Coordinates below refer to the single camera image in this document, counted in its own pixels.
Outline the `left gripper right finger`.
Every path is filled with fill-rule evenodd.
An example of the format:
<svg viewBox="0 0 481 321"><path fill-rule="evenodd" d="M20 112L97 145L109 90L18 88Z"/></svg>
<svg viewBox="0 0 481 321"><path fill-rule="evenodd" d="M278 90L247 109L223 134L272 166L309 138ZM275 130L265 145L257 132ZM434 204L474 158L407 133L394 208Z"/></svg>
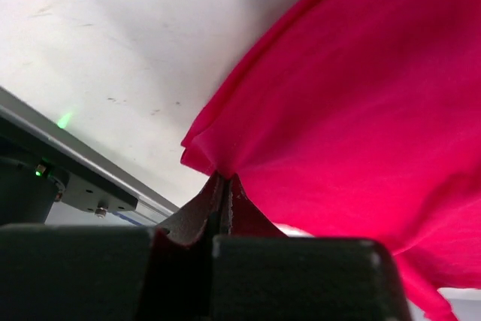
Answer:
<svg viewBox="0 0 481 321"><path fill-rule="evenodd" d="M365 238L288 237L222 180L211 246L214 320L409 320L389 251Z"/></svg>

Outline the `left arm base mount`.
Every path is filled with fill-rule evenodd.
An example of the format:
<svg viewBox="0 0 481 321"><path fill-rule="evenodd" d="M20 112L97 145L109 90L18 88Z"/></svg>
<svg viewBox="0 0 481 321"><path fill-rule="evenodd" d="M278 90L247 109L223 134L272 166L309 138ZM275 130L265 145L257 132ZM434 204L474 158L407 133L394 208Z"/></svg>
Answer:
<svg viewBox="0 0 481 321"><path fill-rule="evenodd" d="M1 224L44 223L55 203L131 211L138 199L45 136L1 116Z"/></svg>

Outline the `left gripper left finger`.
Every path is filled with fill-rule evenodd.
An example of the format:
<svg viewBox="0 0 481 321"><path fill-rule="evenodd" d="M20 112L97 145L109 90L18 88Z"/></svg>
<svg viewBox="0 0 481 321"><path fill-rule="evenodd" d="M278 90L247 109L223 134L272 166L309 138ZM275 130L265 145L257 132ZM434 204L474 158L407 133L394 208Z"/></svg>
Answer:
<svg viewBox="0 0 481 321"><path fill-rule="evenodd" d="M212 319L212 240L225 181L157 226L1 229L3 320Z"/></svg>

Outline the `red t-shirt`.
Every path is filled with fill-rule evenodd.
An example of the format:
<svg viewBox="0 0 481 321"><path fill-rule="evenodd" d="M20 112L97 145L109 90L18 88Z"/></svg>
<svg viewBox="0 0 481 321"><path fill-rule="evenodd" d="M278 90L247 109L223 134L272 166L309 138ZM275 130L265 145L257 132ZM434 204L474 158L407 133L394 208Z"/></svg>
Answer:
<svg viewBox="0 0 481 321"><path fill-rule="evenodd" d="M453 320L440 290L480 286L480 0L300 0L182 145L274 223L384 244Z"/></svg>

